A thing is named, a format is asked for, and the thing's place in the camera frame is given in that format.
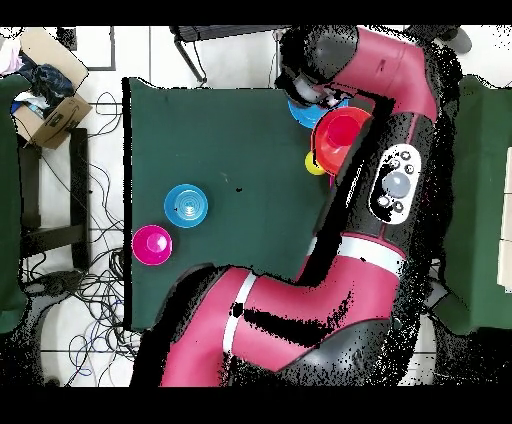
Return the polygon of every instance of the tile floor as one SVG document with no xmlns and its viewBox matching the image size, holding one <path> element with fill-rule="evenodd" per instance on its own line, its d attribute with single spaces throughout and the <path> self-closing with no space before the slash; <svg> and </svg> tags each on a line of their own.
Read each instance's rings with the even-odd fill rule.
<svg viewBox="0 0 512 424">
<path fill-rule="evenodd" d="M 389 25 L 393 29 L 402 29 L 402 25 Z M 47 28 L 55 34 L 55 28 Z M 495 86 L 504 86 L 512 80 L 512 34 L 510 27 L 490 25 L 464 26 L 473 41 L 470 53 L 460 57 L 465 74 L 478 74 Z M 109 27 L 78 27 L 78 48 L 75 54 L 88 67 L 111 67 L 111 42 Z M 97 107 L 84 121 L 89 134 L 98 132 L 115 117 L 116 107 L 121 112 L 121 78 L 140 77 L 155 86 L 195 87 L 192 73 L 175 49 L 173 37 L 168 27 L 115 27 L 115 71 L 91 71 L 78 93 Z M 186 45 L 190 57 L 196 62 L 191 44 Z M 197 43 L 197 50 L 203 68 L 208 75 L 208 85 L 212 88 L 267 87 L 275 44 L 270 32 L 209 40 Z M 109 92 L 113 96 L 100 95 Z M 105 128 L 114 128 L 115 123 Z M 103 168 L 111 180 L 111 193 L 108 208 L 115 219 L 123 218 L 123 130 L 119 125 L 113 132 L 96 137 L 90 141 L 90 162 Z M 67 145 L 56 151 L 46 150 L 44 156 L 63 181 L 69 181 L 68 161 L 61 160 L 67 155 Z M 56 180 L 48 166 L 41 163 L 40 206 L 43 226 L 69 224 L 69 195 Z M 91 168 L 91 174 L 106 187 L 107 178 L 100 171 Z M 97 223 L 92 222 L 91 240 L 96 239 L 100 230 L 110 226 L 101 206 L 101 189 L 91 181 L 91 210 Z M 121 247 L 123 243 L 120 231 L 108 231 L 105 234 L 110 247 Z M 93 257 L 105 249 L 99 240 L 92 245 Z M 30 258 L 30 266 L 41 257 Z M 106 269 L 107 261 L 100 261 L 95 272 Z M 55 249 L 48 253 L 47 261 L 39 267 L 43 273 L 72 268 L 69 248 Z M 44 372 L 48 376 L 57 376 L 67 382 L 75 373 L 68 353 L 70 341 L 77 334 L 83 334 L 90 328 L 92 317 L 80 301 L 71 298 L 55 306 L 49 313 L 42 335 L 42 359 Z M 433 329 L 427 318 L 423 319 L 416 345 L 416 354 L 411 360 L 409 372 L 403 379 L 403 385 L 428 383 L 432 378 L 435 361 L 435 342 Z M 79 353 L 81 345 L 71 344 L 72 355 L 78 363 L 83 361 Z M 110 373 L 101 380 L 101 386 L 126 386 L 129 384 L 132 363 L 124 358 L 114 358 L 112 353 L 91 353 L 85 362 L 82 374 L 77 375 L 73 386 L 97 386 L 99 376 L 109 368 Z"/>
</svg>

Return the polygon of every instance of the black chair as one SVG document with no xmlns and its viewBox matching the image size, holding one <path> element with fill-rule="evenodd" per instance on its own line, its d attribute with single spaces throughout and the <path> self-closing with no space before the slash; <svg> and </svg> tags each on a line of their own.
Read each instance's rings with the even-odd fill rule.
<svg viewBox="0 0 512 424">
<path fill-rule="evenodd" d="M 206 26 L 170 26 L 174 34 L 174 45 L 187 63 L 199 83 L 206 83 L 206 76 L 202 77 L 190 60 L 182 43 L 212 40 L 214 38 L 231 37 L 234 35 L 252 34 L 255 32 L 272 31 L 289 28 L 291 25 L 206 25 Z"/>
</svg>

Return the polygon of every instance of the pink bowl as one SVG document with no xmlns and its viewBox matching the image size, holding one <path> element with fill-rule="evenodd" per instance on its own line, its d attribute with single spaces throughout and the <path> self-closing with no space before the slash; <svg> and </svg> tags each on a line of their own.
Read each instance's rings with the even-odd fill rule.
<svg viewBox="0 0 512 424">
<path fill-rule="evenodd" d="M 132 251 L 144 265 L 163 264 L 171 256 L 171 236 L 158 225 L 146 225 L 133 235 Z"/>
</svg>

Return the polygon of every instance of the black table leg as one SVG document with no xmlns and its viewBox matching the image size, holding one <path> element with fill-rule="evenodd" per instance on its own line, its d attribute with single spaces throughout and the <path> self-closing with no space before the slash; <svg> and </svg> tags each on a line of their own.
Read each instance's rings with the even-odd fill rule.
<svg viewBox="0 0 512 424">
<path fill-rule="evenodd" d="M 22 255 L 29 257 L 47 250 L 71 245 L 73 266 L 86 271 L 91 263 L 91 246 L 89 243 L 89 166 L 88 166 L 88 137 L 87 129 L 76 128 L 71 132 L 69 141 L 69 158 L 71 169 L 70 182 L 70 216 L 71 225 L 67 227 L 39 229 L 35 219 L 38 217 L 38 189 L 35 184 L 39 182 L 39 161 L 34 154 L 27 155 L 20 149 L 20 166 L 23 168 L 22 193 L 23 214 L 26 217 L 23 223 Z"/>
<path fill-rule="evenodd" d="M 71 227 L 80 226 L 80 238 L 71 244 L 73 266 L 88 270 L 91 263 L 89 243 L 89 158 L 87 129 L 75 128 L 69 141 L 71 167 Z"/>
</svg>

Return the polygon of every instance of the green table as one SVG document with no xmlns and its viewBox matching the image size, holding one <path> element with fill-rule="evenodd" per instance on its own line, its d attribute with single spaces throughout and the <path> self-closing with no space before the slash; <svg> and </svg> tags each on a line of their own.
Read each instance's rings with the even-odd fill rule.
<svg viewBox="0 0 512 424">
<path fill-rule="evenodd" d="M 130 80 L 132 230 L 164 227 L 173 253 L 148 267 L 133 258 L 132 327 L 151 327 L 176 279 L 212 262 L 296 277 L 329 190 L 304 159 L 311 130 L 272 89 L 161 90 Z M 208 215 L 180 229 L 164 213 L 169 190 L 200 187 Z"/>
<path fill-rule="evenodd" d="M 444 243 L 445 279 L 453 294 L 435 313 L 461 335 L 479 327 L 512 329 L 512 294 L 497 284 L 512 89 L 486 88 L 473 76 L 460 87 L 454 211 Z"/>
<path fill-rule="evenodd" d="M 21 75 L 0 77 L 0 334 L 19 323 L 27 299 L 18 284 L 21 239 L 20 167 L 13 99 L 30 88 Z"/>
<path fill-rule="evenodd" d="M 132 327 L 151 327 L 174 281 L 204 262 L 294 278 L 327 195 L 327 177 L 304 167 L 310 130 L 278 90 L 159 90 L 130 80 L 132 229 L 166 228 L 174 252 L 159 267 L 133 259 Z M 496 283 L 512 92 L 461 82 L 453 220 L 445 240 L 453 294 L 435 312 L 455 333 L 512 328 L 512 295 Z M 163 202 L 177 184 L 203 189 L 209 213 L 182 230 Z"/>
</svg>

